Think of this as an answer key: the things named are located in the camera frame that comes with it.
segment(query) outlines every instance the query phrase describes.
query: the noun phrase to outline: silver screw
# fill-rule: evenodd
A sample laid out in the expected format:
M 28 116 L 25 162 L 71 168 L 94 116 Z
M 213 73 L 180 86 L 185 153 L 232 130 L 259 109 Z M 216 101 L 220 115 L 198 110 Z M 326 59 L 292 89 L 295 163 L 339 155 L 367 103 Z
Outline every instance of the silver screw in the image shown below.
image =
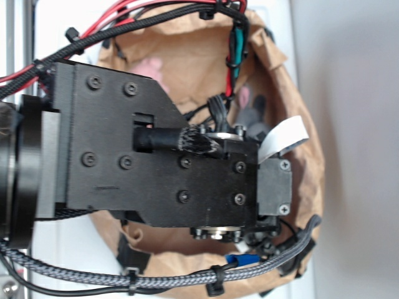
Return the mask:
M 241 193 L 237 194 L 234 197 L 234 202 L 239 206 L 242 206 L 243 204 L 245 204 L 245 200 L 246 200 L 246 196 Z
M 280 168 L 284 171 L 289 171 L 291 169 L 291 163 L 288 160 L 282 160 L 280 162 Z
M 205 134 L 206 133 L 206 127 L 205 127 L 205 125 L 200 125 L 199 126 L 199 132 L 201 133 L 201 134 Z
M 18 291 L 18 286 L 15 282 L 9 281 L 2 287 L 2 291 L 7 298 L 12 298 Z
M 288 204 L 282 204 L 279 208 L 280 215 L 286 216 L 290 213 L 290 207 Z
M 243 126 L 236 126 L 235 129 L 236 129 L 236 134 L 238 136 L 241 136 L 241 137 L 244 136 L 244 127 Z

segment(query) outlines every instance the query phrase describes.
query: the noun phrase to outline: black cable tie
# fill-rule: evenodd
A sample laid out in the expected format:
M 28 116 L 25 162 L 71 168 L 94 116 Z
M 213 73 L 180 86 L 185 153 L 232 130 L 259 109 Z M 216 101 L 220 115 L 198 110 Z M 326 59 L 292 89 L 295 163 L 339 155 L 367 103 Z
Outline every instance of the black cable tie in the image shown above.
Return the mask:
M 220 11 L 220 9 L 222 8 L 222 6 L 223 6 L 223 2 L 222 2 L 222 0 L 216 0 L 216 2 L 215 2 L 215 6 L 214 6 L 214 10 L 213 11 L 203 11 L 203 12 L 200 12 L 199 14 L 199 18 L 200 19 L 202 19 L 202 20 L 206 20 L 206 21 L 208 21 L 208 20 L 213 20 L 213 18 L 214 18 L 214 14 L 216 14 L 218 11 Z
M 39 59 L 35 59 L 33 61 L 33 64 L 35 65 L 36 68 L 36 75 L 39 76 L 41 80 L 44 80 L 47 77 L 47 69 L 43 63 L 43 61 Z
M 74 27 L 68 28 L 67 32 L 65 32 L 65 37 L 69 40 L 71 44 L 80 40 L 79 31 L 76 30 Z M 78 50 L 76 54 L 82 55 L 84 52 L 84 50 Z
M 231 69 L 236 69 L 241 66 L 241 62 L 239 64 L 234 64 L 229 61 L 228 57 L 226 57 L 226 65 Z
M 208 292 L 208 296 L 216 297 L 223 295 L 224 294 L 223 282 L 225 278 L 224 270 L 219 265 L 212 266 L 211 270 L 213 270 L 216 274 L 216 282 L 209 283 L 206 285 L 206 291 Z
M 130 284 L 129 284 L 129 296 L 134 296 L 137 291 L 136 281 L 137 281 L 137 268 L 126 268 L 125 271 L 128 272 L 128 276 L 130 277 Z

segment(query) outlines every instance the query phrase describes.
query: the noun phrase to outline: white wall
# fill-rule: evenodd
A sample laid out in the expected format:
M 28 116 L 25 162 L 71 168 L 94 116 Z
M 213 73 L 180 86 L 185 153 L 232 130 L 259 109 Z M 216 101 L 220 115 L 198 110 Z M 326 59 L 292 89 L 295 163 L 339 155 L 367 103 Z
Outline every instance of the white wall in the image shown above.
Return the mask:
M 399 2 L 292 1 L 299 88 L 327 159 L 317 298 L 399 296 Z

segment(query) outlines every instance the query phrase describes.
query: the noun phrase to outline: brown paper bag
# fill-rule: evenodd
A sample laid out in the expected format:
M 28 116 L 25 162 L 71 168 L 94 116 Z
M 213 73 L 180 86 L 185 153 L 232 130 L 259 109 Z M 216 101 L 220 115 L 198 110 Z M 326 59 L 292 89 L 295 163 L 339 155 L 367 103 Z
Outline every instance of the brown paper bag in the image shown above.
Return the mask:
M 154 9 L 146 16 L 166 10 Z M 254 94 L 264 95 L 267 99 L 265 121 L 272 126 L 291 116 L 302 116 L 310 140 L 286 155 L 291 161 L 293 173 L 292 212 L 286 220 L 294 227 L 304 228 L 312 215 L 322 215 L 322 148 L 309 112 L 283 66 L 286 56 L 266 35 L 260 18 L 252 11 L 246 14 L 251 21 L 249 55 L 241 67 L 236 92 L 245 83 Z M 225 58 L 231 26 L 232 20 L 221 14 L 216 14 L 212 21 L 201 20 L 197 14 L 181 17 L 111 40 L 108 48 L 102 49 L 98 65 L 128 71 L 145 57 L 161 58 L 161 71 L 165 85 L 170 88 L 169 96 L 185 113 L 206 103 L 208 97 L 224 91 Z M 229 116 L 231 120 L 237 111 L 237 105 L 233 105 Z M 203 121 L 207 113 L 203 110 L 192 122 Z M 121 227 L 120 221 L 106 211 L 93 214 L 92 219 L 115 254 L 120 232 L 127 236 L 132 248 L 152 253 L 145 276 L 183 275 L 212 265 L 222 265 L 226 263 L 223 255 L 235 251 L 233 244 L 193 240 L 188 229 L 153 228 L 133 222 Z M 317 240 L 318 235 L 319 229 L 315 229 L 313 239 Z M 289 232 L 286 231 L 280 236 L 281 240 L 288 237 Z M 290 282 L 297 274 L 304 273 L 309 259 L 310 254 L 297 272 L 285 277 L 274 270 L 259 277 L 226 282 L 226 293 L 220 298 L 238 298 Z M 161 296 L 181 299 L 208 297 L 203 285 L 172 289 Z

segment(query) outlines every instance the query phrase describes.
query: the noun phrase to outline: hex socket screw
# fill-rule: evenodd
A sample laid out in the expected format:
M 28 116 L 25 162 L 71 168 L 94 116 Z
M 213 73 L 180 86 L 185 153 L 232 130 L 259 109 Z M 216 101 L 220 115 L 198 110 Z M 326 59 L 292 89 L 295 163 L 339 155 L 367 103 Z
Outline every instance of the hex socket screw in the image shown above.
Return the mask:
M 89 89 L 91 90 L 100 89 L 102 86 L 101 78 L 97 75 L 91 75 L 87 78 L 87 86 L 89 86 Z
M 183 168 L 190 168 L 191 167 L 191 159 L 187 158 L 187 157 L 182 157 L 180 159 L 180 166 Z
M 122 169 L 126 169 L 129 170 L 133 167 L 133 159 L 131 156 L 123 156 L 122 158 L 120 158 L 119 160 L 119 166 Z
M 242 161 L 240 161 L 240 162 L 237 162 L 235 165 L 234 165 L 234 171 L 236 172 L 236 173 L 245 173 L 245 170 L 247 169 L 247 165 L 244 163 L 244 162 L 242 162 Z
M 123 92 L 128 97 L 132 97 L 137 94 L 137 84 L 133 82 L 127 82 L 123 86 Z
M 82 155 L 82 164 L 86 167 L 93 167 L 97 164 L 95 153 L 87 152 Z
M 178 200 L 182 204 L 186 204 L 190 201 L 190 194 L 188 193 L 187 190 L 182 190 L 178 193 Z
M 234 202 L 239 205 L 242 206 L 243 204 L 245 204 L 246 201 L 246 196 L 244 194 L 236 194 L 234 197 Z

